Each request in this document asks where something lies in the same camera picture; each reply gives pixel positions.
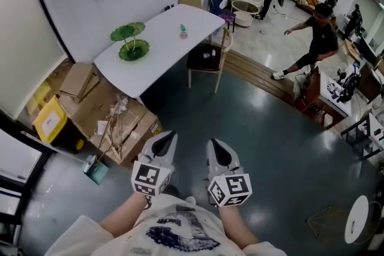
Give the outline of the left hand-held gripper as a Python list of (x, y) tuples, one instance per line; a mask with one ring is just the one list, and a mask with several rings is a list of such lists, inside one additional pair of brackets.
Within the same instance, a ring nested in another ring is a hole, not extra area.
[(163, 192), (175, 170), (173, 159), (177, 142), (176, 131), (161, 132), (146, 141), (133, 165), (131, 184), (135, 192), (149, 197)]

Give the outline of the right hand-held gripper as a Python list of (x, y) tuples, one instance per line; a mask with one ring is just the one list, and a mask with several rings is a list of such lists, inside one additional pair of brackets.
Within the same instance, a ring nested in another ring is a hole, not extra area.
[(253, 193), (237, 153), (225, 142), (212, 138), (206, 145), (208, 203), (214, 207), (239, 206)]

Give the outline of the green tiered glass dish stand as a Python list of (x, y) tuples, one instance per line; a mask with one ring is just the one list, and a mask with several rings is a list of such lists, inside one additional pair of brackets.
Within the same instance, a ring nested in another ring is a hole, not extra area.
[(119, 58), (124, 61), (136, 61), (149, 52), (149, 43), (146, 40), (137, 39), (137, 36), (145, 30), (142, 22), (133, 22), (116, 28), (110, 34), (110, 40), (123, 41), (119, 49)]

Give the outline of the person's right forearm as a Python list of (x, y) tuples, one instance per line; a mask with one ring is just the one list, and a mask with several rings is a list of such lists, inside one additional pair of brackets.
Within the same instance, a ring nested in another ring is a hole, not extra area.
[(219, 207), (218, 212), (226, 236), (241, 249), (259, 242), (247, 227), (237, 206)]

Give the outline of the person's left forearm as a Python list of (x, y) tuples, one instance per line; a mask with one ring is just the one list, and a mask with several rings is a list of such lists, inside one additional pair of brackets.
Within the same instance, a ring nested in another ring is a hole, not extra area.
[(114, 238), (129, 232), (148, 204), (147, 198), (134, 192), (122, 205), (107, 215), (100, 226)]

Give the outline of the large cardboard box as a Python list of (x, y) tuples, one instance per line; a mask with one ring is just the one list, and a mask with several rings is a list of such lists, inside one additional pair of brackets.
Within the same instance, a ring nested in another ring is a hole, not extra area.
[(79, 103), (67, 95), (59, 103), (87, 141), (126, 168), (133, 167), (145, 142), (162, 132), (156, 115), (107, 80)]

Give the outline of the person's white printed shirt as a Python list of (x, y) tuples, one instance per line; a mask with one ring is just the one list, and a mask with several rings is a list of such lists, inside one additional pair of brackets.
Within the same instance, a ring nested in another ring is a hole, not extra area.
[(269, 242), (236, 243), (212, 212), (171, 195), (152, 200), (125, 234), (80, 216), (44, 256), (287, 256)]

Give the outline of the wooden step platform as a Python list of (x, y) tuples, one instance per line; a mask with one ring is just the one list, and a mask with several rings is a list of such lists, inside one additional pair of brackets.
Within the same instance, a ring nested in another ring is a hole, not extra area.
[(295, 94), (294, 82), (290, 79), (275, 80), (273, 71), (234, 50), (227, 52), (224, 69), (252, 85), (263, 89), (289, 105), (293, 105)]

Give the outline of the wooden chair dark seat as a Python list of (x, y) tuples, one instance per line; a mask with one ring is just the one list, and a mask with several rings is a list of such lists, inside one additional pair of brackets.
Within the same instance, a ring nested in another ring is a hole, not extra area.
[(189, 89), (191, 88), (192, 72), (197, 71), (218, 75), (214, 89), (214, 93), (217, 93), (226, 55), (231, 49), (232, 44), (233, 34), (227, 28), (224, 28), (220, 46), (200, 43), (188, 53), (187, 76)]

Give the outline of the small open cardboard box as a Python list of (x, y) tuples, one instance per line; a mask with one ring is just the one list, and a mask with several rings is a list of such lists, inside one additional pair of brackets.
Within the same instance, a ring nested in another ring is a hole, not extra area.
[(78, 62), (70, 68), (60, 87), (60, 93), (79, 103), (99, 82), (100, 78), (92, 64)]

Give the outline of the brown wooden cabinet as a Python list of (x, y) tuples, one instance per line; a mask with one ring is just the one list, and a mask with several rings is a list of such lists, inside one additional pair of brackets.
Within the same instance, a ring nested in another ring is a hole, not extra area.
[(343, 96), (344, 88), (335, 80), (315, 69), (305, 81), (303, 93), (295, 107), (325, 129), (330, 129), (352, 115), (350, 101)]

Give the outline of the yellow lidded bin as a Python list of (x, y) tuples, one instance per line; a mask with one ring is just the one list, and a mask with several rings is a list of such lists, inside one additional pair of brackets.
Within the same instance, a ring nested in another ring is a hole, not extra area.
[(50, 99), (41, 109), (33, 127), (40, 140), (53, 147), (78, 153), (85, 145), (85, 139), (59, 104), (57, 96)]

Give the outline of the white round tub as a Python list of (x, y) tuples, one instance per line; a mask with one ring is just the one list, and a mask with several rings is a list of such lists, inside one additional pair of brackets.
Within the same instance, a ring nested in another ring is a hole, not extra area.
[(235, 14), (235, 24), (241, 27), (248, 28), (252, 25), (254, 20), (254, 15), (249, 14), (243, 11), (236, 11)]

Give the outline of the white round side table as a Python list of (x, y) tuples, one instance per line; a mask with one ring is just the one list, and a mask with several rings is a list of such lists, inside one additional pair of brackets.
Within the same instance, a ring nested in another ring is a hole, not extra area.
[(378, 201), (359, 196), (349, 210), (326, 206), (305, 221), (322, 243), (343, 241), (363, 245), (380, 227), (384, 207)]

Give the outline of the black white backpack rig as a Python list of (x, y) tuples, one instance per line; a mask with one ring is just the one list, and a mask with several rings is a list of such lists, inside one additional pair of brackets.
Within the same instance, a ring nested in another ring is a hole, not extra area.
[(337, 102), (346, 103), (352, 99), (361, 81), (360, 66), (359, 61), (354, 61), (345, 70), (338, 69), (337, 83), (341, 86), (342, 90)]

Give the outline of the round glass-top table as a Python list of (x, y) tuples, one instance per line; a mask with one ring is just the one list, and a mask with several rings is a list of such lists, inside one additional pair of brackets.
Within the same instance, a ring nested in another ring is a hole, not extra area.
[(259, 14), (259, 8), (251, 2), (235, 0), (231, 3), (232, 12), (243, 11), (249, 14), (253, 14), (254, 18)]

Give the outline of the blue chair purple cloth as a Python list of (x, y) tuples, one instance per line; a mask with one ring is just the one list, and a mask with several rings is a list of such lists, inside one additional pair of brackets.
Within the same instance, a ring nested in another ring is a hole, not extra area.
[(230, 28), (230, 25), (232, 25), (232, 32), (234, 32), (236, 14), (225, 8), (221, 8), (220, 4), (222, 1), (223, 0), (208, 0), (209, 12), (222, 18), (227, 23), (228, 29)]

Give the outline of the orange cushion pile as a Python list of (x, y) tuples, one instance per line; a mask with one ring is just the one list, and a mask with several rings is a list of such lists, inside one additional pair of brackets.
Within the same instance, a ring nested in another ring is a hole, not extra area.
[(296, 0), (296, 5), (310, 12), (314, 12), (318, 5), (318, 0)]

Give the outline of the black frame table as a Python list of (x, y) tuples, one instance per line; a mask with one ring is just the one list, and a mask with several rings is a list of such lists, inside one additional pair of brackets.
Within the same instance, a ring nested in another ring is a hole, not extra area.
[(384, 127), (372, 113), (342, 131), (341, 138), (361, 159), (369, 159), (384, 152)]

